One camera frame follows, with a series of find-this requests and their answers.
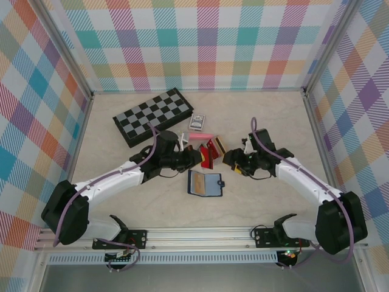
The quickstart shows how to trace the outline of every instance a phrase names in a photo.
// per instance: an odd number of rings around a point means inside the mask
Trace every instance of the metal frame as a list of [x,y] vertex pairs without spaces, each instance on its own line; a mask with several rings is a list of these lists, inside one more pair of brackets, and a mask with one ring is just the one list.
[[[74,74],[76,81],[81,86],[84,93],[90,98],[88,107],[86,110],[85,120],[81,128],[80,137],[75,149],[75,154],[71,162],[69,169],[68,178],[71,179],[74,173],[74,169],[77,163],[77,158],[80,152],[83,136],[88,124],[89,115],[91,113],[93,105],[93,95],[91,89],[82,74],[78,64],[75,62],[72,54],[70,53],[68,47],[66,46],[65,41],[63,40],[61,33],[58,31],[56,25],[53,23],[53,20],[41,3],[41,0],[29,0],[34,11],[43,22],[46,30],[48,31],[51,39],[56,45],[61,56],[64,58],[66,64],[68,65],[71,72]],[[336,177],[334,175],[333,169],[330,165],[330,160],[328,154],[325,151],[325,144],[320,135],[317,119],[315,118],[312,106],[309,100],[309,92],[311,92],[315,84],[319,81],[323,71],[325,70],[326,65],[328,64],[331,56],[337,49],[337,46],[341,42],[342,37],[344,36],[353,16],[358,11],[360,5],[363,3],[363,0],[350,1],[348,7],[346,8],[342,19],[340,20],[336,31],[331,37],[326,50],[320,59],[318,65],[316,66],[311,79],[308,81],[306,88],[307,94],[302,93],[303,101],[306,107],[307,115],[311,123],[312,131],[314,133],[315,141],[320,153],[320,158],[322,160],[325,173],[328,179],[328,182],[337,186]],[[288,88],[282,90],[274,91],[297,91],[297,88]],[[131,92],[96,92],[95,94],[128,94]],[[174,254],[177,252],[201,252],[207,254],[214,254],[216,252],[226,252],[226,253],[237,253],[245,252],[249,254],[254,254],[258,252],[274,252],[284,250],[284,248],[265,248],[257,249],[253,240],[249,236],[251,227],[244,228],[148,228],[148,247],[143,252],[145,254],[157,255],[157,254]],[[56,248],[52,247],[54,239],[54,234],[50,229],[43,229],[42,233],[36,244],[36,266],[34,269],[34,274],[29,285],[28,291],[39,291],[40,286],[43,282],[44,273],[46,266],[51,263],[50,255],[54,252],[56,254],[71,255],[75,252],[77,254],[101,254],[102,251],[94,251],[92,246],[92,240],[79,240],[73,245],[63,246],[58,245]],[[356,245],[355,257],[357,266],[361,275],[363,285],[367,291],[378,291],[377,286],[374,282],[373,274],[371,272],[371,263],[366,255],[366,250],[368,246],[364,243]]]
[[[324,73],[325,68],[327,67],[331,57],[334,55],[337,50],[340,42],[342,41],[344,35],[346,34],[347,29],[349,28],[354,16],[358,12],[360,6],[362,5],[364,0],[350,0],[345,12],[341,16],[331,39],[326,46],[326,49],[320,58],[318,64],[316,65],[311,78],[309,79],[305,91],[301,93],[304,105],[306,108],[306,112],[309,118],[309,122],[311,123],[312,132],[315,137],[315,141],[317,144],[317,148],[319,151],[320,158],[323,163],[323,167],[325,169],[326,177],[328,183],[332,186],[339,187],[339,184],[336,180],[336,175],[331,166],[330,159],[328,156],[328,152],[326,151],[325,142],[320,135],[320,130],[318,128],[318,120],[316,115],[314,114],[314,109],[311,104],[311,100],[309,98],[310,93],[315,88],[316,84],[319,82],[322,74]],[[369,292],[378,292],[376,282],[374,280],[373,273],[373,263],[368,256],[368,245],[366,244],[365,249],[356,248],[354,250],[354,257],[356,259],[357,268],[359,270],[359,274],[361,277],[362,285],[366,291]]]
[[85,118],[84,118],[83,125],[81,126],[80,137],[78,137],[77,145],[75,146],[75,150],[74,150],[74,155],[73,155],[73,158],[71,160],[71,164],[69,166],[69,172],[67,173],[67,179],[69,181],[72,181],[75,166],[77,165],[78,155],[80,154],[81,145],[83,143],[86,127],[88,126],[89,117],[91,116],[93,102],[94,102],[94,100],[93,100],[93,96],[92,96],[92,99],[88,100],[88,104],[86,106]]
[[57,17],[61,21],[62,26],[66,30],[66,33],[74,46],[74,50],[77,52],[80,62],[83,64],[85,70],[88,72],[89,75],[88,79],[90,83],[94,86],[94,89],[101,90],[102,86],[100,84],[100,81],[97,78],[95,71],[93,70],[91,62],[89,61],[88,56],[86,55],[86,52],[83,49],[80,39],[77,37],[77,34],[71,24],[70,19],[67,17],[66,11],[61,3],[61,0],[50,0],[50,1],[55,10],[55,13],[57,14]]
[[[300,91],[297,87],[288,88],[263,88],[263,89],[180,89],[180,92],[296,92]],[[142,94],[142,93],[158,93],[165,92],[166,89],[147,90],[147,91],[94,91],[94,95],[104,96],[108,94]]]
[[92,99],[92,90],[89,87],[80,67],[71,54],[65,40],[62,37],[61,32],[58,30],[52,17],[50,16],[50,13],[47,11],[46,6],[41,2],[41,0],[29,0],[29,3],[38,16],[39,20],[42,22],[62,59],[69,67],[69,70],[73,74],[74,79],[77,81],[79,87],[83,93],[88,96],[89,99]]
[[355,14],[358,12],[359,7],[362,5],[363,0],[349,0],[349,3],[341,16],[341,19],[335,28],[335,31],[333,35],[331,36],[330,40],[328,41],[328,44],[325,48],[325,51],[318,61],[311,78],[309,79],[307,85],[306,85],[306,92],[311,92],[316,83],[319,81],[320,77],[322,76],[325,68],[327,67],[327,64],[329,60],[331,59],[332,55],[338,48],[338,45],[342,41],[342,38],[346,34],[347,28],[351,24],[351,21],[353,20]]

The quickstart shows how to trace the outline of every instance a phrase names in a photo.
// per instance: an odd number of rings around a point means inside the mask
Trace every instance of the plaid fabric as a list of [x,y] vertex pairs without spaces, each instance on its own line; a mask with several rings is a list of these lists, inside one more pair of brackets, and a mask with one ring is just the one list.
[[311,64],[311,67],[309,67],[309,71],[306,74],[306,77],[305,77],[304,82],[303,82],[303,87],[306,87],[306,85],[308,84],[308,81],[311,78],[314,69],[316,68],[317,62],[323,56],[323,53],[327,47],[328,41],[330,40],[333,33],[335,32],[335,29],[336,29],[339,21],[342,19],[343,13],[344,13],[349,2],[350,2],[350,0],[342,0],[342,3],[340,4],[340,6],[338,8],[338,11],[336,12],[335,17],[332,20],[331,25],[329,26],[329,29],[326,33],[326,36],[324,37],[322,43],[320,44],[319,50],[316,53],[316,56]]
[[341,189],[362,200],[378,274],[389,274],[389,1],[365,0],[312,104]]
[[323,41],[317,36],[327,12],[339,3],[61,0],[71,23],[65,28],[50,1],[46,6],[89,84],[104,91],[300,88],[307,56]]
[[87,98],[27,0],[0,7],[0,291],[21,291]]

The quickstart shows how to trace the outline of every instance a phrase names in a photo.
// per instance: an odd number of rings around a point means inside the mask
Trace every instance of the black and gray checkered pattern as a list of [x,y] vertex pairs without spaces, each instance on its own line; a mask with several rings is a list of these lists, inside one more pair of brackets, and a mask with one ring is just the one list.
[[169,90],[118,114],[114,120],[117,119],[128,138],[133,139],[150,129],[147,123],[156,127],[181,113],[193,110],[180,95],[177,89]]

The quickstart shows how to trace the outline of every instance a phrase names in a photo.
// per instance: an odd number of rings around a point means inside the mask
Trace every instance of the pink object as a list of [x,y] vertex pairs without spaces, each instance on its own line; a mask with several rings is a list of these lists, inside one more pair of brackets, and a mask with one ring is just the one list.
[[205,134],[205,133],[191,133],[189,132],[189,140],[209,140],[214,137],[213,134]]

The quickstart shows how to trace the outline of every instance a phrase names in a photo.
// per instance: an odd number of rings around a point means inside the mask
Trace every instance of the vent grille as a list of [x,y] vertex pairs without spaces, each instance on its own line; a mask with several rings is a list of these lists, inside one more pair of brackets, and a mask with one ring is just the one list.
[[[115,260],[116,263],[129,263],[130,261]],[[277,252],[142,252],[137,264],[197,264],[197,263],[275,263]],[[52,254],[49,265],[102,265],[103,253],[71,253]]]

